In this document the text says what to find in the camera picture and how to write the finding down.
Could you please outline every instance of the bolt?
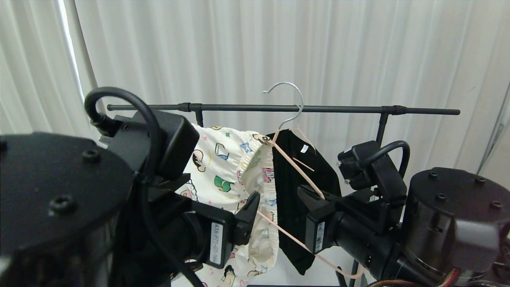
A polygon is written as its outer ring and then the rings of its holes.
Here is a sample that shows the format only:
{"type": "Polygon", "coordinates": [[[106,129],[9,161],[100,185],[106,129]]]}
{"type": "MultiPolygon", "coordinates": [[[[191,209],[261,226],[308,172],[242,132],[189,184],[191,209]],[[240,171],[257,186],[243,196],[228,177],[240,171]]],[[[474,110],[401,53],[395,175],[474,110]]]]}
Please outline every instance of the bolt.
{"type": "Polygon", "coordinates": [[[501,202],[499,202],[499,201],[497,201],[497,200],[495,200],[495,201],[491,202],[491,203],[489,204],[489,206],[490,206],[492,209],[495,209],[495,210],[500,210],[500,209],[503,207],[503,205],[501,204],[501,202]]]}
{"type": "Polygon", "coordinates": [[[436,200],[446,201],[446,195],[444,195],[444,194],[437,194],[436,195],[436,200]]]}
{"type": "Polygon", "coordinates": [[[58,215],[73,213],[76,207],[71,195],[59,195],[49,202],[49,209],[58,215]]]}
{"type": "Polygon", "coordinates": [[[88,163],[98,163],[101,161],[101,154],[98,150],[87,150],[82,154],[83,160],[88,163]]]}
{"type": "Polygon", "coordinates": [[[481,177],[481,176],[475,178],[475,183],[478,183],[478,184],[484,184],[485,181],[486,181],[485,178],[481,177]]]}

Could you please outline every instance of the clothing rack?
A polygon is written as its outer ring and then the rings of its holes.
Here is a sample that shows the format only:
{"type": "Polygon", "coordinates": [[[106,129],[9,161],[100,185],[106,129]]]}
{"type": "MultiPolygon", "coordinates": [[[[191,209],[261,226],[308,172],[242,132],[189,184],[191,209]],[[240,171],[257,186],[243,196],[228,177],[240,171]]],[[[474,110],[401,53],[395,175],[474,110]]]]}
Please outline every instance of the clothing rack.
{"type": "MultiPolygon", "coordinates": [[[[194,112],[197,124],[203,127],[203,111],[244,111],[244,112],[297,112],[297,106],[286,105],[216,105],[200,103],[181,103],[177,105],[149,105],[151,109],[163,111],[194,112]]],[[[107,105],[109,111],[133,111],[132,105],[107,105]]],[[[302,112],[323,113],[378,113],[379,128],[377,129],[376,142],[383,142],[384,130],[390,115],[402,114],[441,114],[459,115],[460,110],[455,109],[428,109],[407,108],[404,106],[381,106],[381,107],[356,107],[356,106],[304,106],[302,112]]]]}

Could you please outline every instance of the cartoon print shorts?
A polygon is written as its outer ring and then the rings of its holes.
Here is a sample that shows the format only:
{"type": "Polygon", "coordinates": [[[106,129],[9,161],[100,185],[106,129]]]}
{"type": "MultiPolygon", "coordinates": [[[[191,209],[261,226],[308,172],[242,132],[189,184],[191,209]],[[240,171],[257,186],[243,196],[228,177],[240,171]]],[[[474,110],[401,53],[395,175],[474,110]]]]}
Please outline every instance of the cartoon print shorts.
{"type": "MultiPolygon", "coordinates": [[[[253,191],[261,194],[259,211],[277,221],[272,147],[258,132],[194,125],[200,139],[185,168],[191,180],[176,192],[236,213],[253,191]]],[[[278,254],[278,230],[257,215],[248,245],[236,246],[223,270],[209,266],[196,274],[204,285],[246,286],[251,277],[271,269],[278,254]]]]}

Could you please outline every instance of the hanger hook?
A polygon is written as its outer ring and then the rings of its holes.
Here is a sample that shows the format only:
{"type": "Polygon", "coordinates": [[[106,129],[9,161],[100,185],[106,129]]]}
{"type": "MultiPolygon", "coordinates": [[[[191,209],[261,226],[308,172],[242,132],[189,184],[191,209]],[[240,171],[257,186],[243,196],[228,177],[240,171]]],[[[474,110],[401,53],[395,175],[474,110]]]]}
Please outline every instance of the hanger hook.
{"type": "Polygon", "coordinates": [[[285,121],[283,121],[283,122],[280,124],[280,126],[278,127],[278,129],[281,129],[281,128],[282,128],[282,126],[283,126],[286,122],[290,122],[290,121],[292,121],[292,120],[294,120],[294,119],[298,118],[298,117],[301,115],[301,113],[303,112],[303,107],[304,107],[304,98],[303,98],[303,94],[301,93],[301,91],[299,90],[299,88],[298,88],[296,85],[294,85],[293,83],[291,83],[291,82],[279,82],[279,83],[276,83],[276,84],[274,84],[274,85],[273,85],[273,86],[272,86],[269,90],[267,90],[267,91],[262,91],[262,92],[263,92],[263,93],[270,93],[270,92],[271,92],[274,88],[276,88],[277,86],[282,85],[282,84],[288,84],[288,85],[291,85],[291,86],[293,86],[293,87],[294,87],[294,88],[298,91],[299,95],[301,96],[301,106],[299,107],[299,111],[297,112],[297,115],[295,115],[295,116],[293,116],[293,117],[291,117],[291,118],[288,118],[288,119],[286,119],[285,121]]]}

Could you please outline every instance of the barcode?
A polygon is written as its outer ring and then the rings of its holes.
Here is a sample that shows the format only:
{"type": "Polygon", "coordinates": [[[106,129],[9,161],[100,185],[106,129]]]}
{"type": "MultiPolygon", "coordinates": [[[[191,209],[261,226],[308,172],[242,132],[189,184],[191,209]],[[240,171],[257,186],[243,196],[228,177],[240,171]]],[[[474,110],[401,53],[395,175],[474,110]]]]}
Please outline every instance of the barcode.
{"type": "Polygon", "coordinates": [[[324,239],[324,226],[326,222],[319,223],[317,226],[317,238],[315,241],[315,252],[319,252],[322,250],[322,240],[324,239]]]}

